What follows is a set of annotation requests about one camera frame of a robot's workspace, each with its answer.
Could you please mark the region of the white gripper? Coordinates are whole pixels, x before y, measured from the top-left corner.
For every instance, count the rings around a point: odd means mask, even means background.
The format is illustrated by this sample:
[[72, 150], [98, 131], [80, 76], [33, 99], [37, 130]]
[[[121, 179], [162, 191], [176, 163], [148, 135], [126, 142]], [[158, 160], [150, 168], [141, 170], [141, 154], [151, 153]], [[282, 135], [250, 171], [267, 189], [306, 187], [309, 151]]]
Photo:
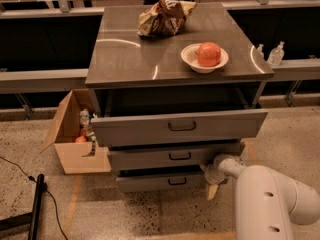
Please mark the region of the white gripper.
[[199, 167], [204, 171], [204, 177], [209, 183], [206, 186], [206, 198], [208, 201], [213, 200], [218, 191], [218, 185], [222, 184], [227, 179], [227, 176], [219, 164], [212, 163], [207, 166], [200, 164]]

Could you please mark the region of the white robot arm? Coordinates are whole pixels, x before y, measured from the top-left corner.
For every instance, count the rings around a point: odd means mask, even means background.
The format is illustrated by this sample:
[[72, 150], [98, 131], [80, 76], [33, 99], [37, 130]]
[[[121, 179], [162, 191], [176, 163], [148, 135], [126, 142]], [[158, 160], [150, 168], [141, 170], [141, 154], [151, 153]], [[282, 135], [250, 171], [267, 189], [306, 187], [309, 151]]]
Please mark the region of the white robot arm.
[[320, 219], [320, 194], [312, 187], [261, 165], [244, 165], [219, 154], [202, 167], [210, 187], [236, 179], [237, 240], [295, 240], [291, 225]]

